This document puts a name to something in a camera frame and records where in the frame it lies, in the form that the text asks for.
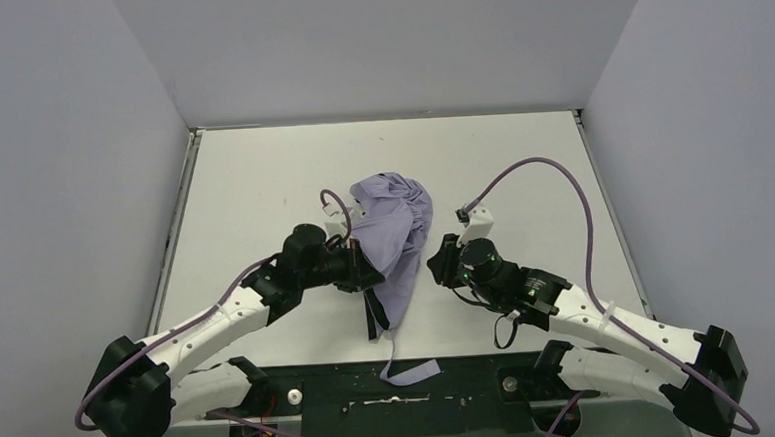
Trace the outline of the black and lavender folding umbrella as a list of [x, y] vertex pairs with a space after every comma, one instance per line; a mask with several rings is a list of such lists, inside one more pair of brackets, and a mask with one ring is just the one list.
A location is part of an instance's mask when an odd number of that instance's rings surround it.
[[417, 180], [396, 172], [375, 174], [350, 187], [361, 207], [352, 237], [384, 281], [362, 292], [369, 340], [396, 332], [412, 300], [422, 252], [433, 221], [433, 199]]

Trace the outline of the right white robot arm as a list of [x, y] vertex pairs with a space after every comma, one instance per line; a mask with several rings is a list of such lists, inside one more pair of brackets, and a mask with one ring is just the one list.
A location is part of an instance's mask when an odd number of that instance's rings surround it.
[[726, 329], [691, 330], [636, 315], [564, 277], [502, 258], [485, 237], [462, 243], [445, 235], [427, 267], [438, 285], [470, 289], [470, 304], [513, 329], [531, 325], [555, 334], [535, 366], [541, 378], [574, 393], [643, 399], [711, 437], [740, 430], [748, 369]]

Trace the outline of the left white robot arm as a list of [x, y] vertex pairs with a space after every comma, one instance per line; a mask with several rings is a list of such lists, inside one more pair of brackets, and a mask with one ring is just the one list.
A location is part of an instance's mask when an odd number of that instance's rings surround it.
[[274, 324], [307, 290], [334, 285], [361, 292], [384, 280], [359, 240], [297, 225], [279, 252], [239, 273], [211, 307], [138, 342], [123, 335], [110, 343], [74, 414], [75, 426], [106, 437], [162, 437], [183, 419], [236, 408], [256, 387], [254, 366], [238, 357], [199, 372], [201, 363]]

